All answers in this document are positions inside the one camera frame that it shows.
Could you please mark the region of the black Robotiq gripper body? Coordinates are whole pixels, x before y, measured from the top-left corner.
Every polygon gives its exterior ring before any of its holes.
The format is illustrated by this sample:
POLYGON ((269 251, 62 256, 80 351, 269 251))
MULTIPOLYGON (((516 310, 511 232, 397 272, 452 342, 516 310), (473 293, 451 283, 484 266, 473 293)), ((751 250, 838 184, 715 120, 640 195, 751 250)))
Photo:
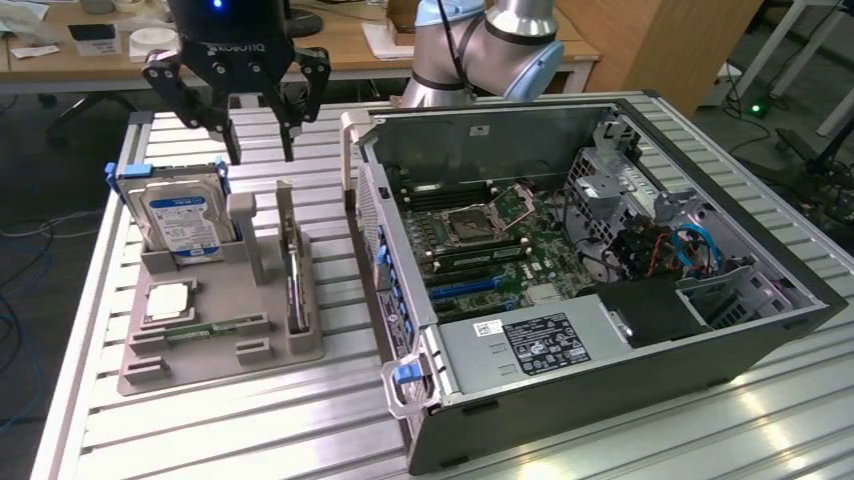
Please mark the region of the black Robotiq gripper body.
POLYGON ((294 60, 280 1, 169 0, 182 65, 217 90, 260 93, 294 60))

